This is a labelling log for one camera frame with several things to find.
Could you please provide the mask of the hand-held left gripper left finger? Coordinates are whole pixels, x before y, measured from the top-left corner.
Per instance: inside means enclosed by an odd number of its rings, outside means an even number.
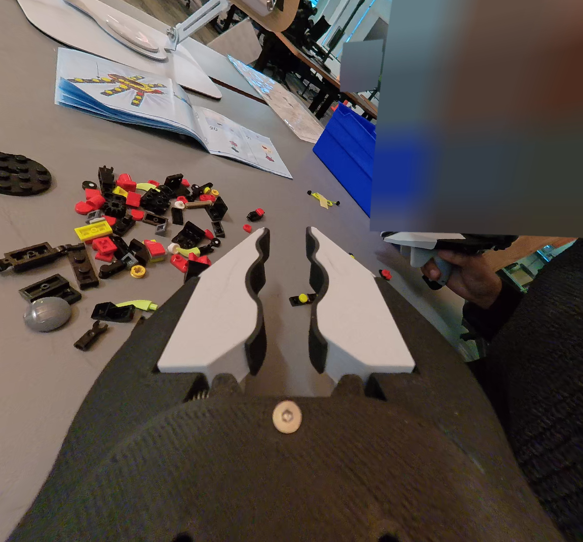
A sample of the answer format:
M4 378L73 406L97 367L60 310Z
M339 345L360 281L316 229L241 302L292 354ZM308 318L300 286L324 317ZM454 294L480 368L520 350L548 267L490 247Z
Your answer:
M238 382L256 376L267 350L264 309L270 231L262 227L194 279L193 293L157 368L195 372L213 379L228 373Z

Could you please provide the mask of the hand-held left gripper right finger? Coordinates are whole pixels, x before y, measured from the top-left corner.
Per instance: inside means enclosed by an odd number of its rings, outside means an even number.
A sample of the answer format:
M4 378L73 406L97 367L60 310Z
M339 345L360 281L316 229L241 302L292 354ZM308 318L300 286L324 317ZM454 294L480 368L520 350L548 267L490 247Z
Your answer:
M382 294L388 283L373 275L316 227L306 229L311 303L312 367L338 383L364 382L374 373L412 373L415 361Z

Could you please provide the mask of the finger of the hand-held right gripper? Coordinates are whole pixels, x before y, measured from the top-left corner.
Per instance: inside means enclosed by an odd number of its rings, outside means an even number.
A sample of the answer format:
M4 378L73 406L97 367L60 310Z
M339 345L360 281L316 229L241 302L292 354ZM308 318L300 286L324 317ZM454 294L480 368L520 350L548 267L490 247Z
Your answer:
M417 247L422 249L435 249L447 241L461 244L466 241L462 234L435 233L435 232L382 232L382 239L394 245L402 247Z

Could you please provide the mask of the pile of lego pieces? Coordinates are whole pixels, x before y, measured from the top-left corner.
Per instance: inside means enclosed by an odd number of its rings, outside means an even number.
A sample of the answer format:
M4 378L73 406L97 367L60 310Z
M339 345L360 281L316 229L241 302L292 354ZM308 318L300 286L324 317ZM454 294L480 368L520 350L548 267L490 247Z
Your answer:
M183 174L174 174L163 183L138 183L102 166L98 181L84 181L82 188L85 199L75 205L85 219L74 229L78 243L41 242L1 256L1 273L13 274L67 258L74 283L57 273L27 284L19 290L27 307L36 299L59 297L72 308L83 291L124 273L140 280L148 267L165 261L188 280L210 267L209 255L221 246L227 207L210 182L191 185Z

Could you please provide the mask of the person's right forearm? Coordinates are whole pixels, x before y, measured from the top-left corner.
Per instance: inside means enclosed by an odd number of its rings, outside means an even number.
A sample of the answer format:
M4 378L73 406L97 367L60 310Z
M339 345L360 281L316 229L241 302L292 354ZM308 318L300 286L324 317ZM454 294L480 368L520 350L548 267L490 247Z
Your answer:
M500 290L492 304L488 308L483 308L466 301L462 310L463 320L469 325L470 330L488 343L501 331L526 296L525 292L496 273L493 277L500 283Z

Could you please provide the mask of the grey egg-shaped lego piece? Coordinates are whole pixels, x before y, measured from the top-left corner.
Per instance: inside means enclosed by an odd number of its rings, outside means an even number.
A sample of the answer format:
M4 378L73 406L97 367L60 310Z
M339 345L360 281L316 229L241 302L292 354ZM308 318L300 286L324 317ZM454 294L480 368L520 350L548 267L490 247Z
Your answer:
M66 324L72 315L72 308L59 297L36 299L27 307L23 321L33 332L52 332Z

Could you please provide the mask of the black round lego plate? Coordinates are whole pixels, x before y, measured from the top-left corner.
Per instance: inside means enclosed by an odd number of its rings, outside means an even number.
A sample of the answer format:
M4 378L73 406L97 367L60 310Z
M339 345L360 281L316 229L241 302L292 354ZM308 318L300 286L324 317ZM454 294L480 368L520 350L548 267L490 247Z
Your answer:
M34 196L51 187L52 176L39 162L1 152L1 195Z

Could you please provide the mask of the lego instruction booklet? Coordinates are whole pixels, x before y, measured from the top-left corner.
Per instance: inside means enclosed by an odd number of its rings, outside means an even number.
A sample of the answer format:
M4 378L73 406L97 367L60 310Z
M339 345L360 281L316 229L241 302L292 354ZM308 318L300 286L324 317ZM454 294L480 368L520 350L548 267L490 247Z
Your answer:
M55 103L112 122L193 138L208 153L292 179L269 138L194 105L174 80L58 48Z

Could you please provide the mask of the person's right hand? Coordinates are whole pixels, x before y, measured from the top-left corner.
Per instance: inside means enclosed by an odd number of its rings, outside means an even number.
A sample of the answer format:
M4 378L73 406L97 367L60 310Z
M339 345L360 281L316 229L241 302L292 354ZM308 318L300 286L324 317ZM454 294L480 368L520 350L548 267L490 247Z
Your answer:
M441 250L438 255L451 265L446 283L452 292L481 309L489 309L499 298L502 280L482 254L462 254Z

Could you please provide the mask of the blue plastic bin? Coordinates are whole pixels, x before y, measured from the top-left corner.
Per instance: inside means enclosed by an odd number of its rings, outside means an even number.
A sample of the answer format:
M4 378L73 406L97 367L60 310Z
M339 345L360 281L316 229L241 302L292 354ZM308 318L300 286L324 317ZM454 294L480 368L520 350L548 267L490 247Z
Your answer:
M375 124L339 103L313 147L322 163L370 216Z

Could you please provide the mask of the person's dark knit sweater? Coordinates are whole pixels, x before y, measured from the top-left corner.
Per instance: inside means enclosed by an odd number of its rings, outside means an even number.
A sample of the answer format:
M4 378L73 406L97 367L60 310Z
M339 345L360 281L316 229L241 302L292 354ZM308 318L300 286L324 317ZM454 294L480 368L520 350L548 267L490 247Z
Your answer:
M473 365L531 490L582 541L581 239L538 272Z

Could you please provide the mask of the clear plastic bag with sheet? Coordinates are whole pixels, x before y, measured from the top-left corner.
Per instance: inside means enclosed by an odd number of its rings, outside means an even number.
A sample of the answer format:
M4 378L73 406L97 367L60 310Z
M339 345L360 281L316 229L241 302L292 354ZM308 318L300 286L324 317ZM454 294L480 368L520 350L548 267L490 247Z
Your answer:
M228 59L296 137L312 145L317 143L324 127L298 96L251 66L232 56L228 56Z

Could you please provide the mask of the long wooden desk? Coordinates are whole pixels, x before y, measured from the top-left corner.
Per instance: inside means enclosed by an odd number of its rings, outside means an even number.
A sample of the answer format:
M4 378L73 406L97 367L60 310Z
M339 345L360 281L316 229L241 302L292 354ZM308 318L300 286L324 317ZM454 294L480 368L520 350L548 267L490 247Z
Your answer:
M320 64L312 60L301 49L297 48L282 32L274 32L273 34L278 39L278 42L284 45L297 60L322 77L323 87L319 90L309 107L309 110L317 119L321 119L325 115L334 101L343 103L345 100L360 107L366 119L377 119L378 109L370 100L358 93L342 91L340 89L340 81L337 77L332 76L332 73L324 70Z

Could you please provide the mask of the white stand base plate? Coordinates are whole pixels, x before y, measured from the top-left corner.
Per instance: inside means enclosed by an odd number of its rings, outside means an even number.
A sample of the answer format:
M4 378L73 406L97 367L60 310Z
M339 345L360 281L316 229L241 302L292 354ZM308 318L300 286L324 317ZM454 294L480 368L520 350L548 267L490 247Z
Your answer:
M157 74L219 100L222 93L191 53L166 33L100 0L17 0L28 21L58 42Z

